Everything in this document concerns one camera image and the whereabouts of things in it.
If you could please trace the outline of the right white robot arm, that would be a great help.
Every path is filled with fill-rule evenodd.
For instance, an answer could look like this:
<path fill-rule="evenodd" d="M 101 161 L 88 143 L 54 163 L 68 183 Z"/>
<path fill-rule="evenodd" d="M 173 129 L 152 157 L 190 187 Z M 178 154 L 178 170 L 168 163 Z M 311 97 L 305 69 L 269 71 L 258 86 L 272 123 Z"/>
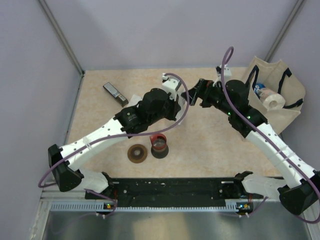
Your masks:
<path fill-rule="evenodd" d="M 298 216 L 319 199 L 320 173 L 298 157 L 267 119 L 249 105 L 248 95 L 249 87 L 240 80 L 222 85 L 202 78 L 181 94 L 191 105 L 201 99 L 201 107 L 215 107 L 225 113 L 230 125 L 259 148 L 282 175 L 277 179 L 251 171 L 238 173 L 234 177 L 234 194 L 239 198 L 258 194 L 279 200 L 287 211 Z"/>

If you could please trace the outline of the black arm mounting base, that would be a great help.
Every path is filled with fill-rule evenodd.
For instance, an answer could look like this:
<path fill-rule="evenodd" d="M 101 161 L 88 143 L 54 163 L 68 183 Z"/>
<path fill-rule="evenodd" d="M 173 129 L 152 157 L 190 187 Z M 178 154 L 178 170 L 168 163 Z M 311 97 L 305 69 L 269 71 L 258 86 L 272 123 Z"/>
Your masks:
<path fill-rule="evenodd" d="M 101 194 L 119 207 L 224 207 L 225 200 L 247 200 L 231 177 L 113 178 Z"/>

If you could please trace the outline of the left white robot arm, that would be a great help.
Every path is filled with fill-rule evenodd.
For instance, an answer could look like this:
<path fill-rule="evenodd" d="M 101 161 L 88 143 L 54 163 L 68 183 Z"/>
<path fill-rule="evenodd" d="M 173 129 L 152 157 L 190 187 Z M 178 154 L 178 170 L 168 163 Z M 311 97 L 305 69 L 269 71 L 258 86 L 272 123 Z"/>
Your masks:
<path fill-rule="evenodd" d="M 159 120 L 176 121 L 183 104 L 180 92 L 153 88 L 83 138 L 62 147 L 52 145 L 48 149 L 49 165 L 58 189 L 68 192 L 82 187 L 109 198 L 114 191 L 111 179 L 105 172 L 84 169 L 84 164 L 108 147 L 145 132 Z"/>

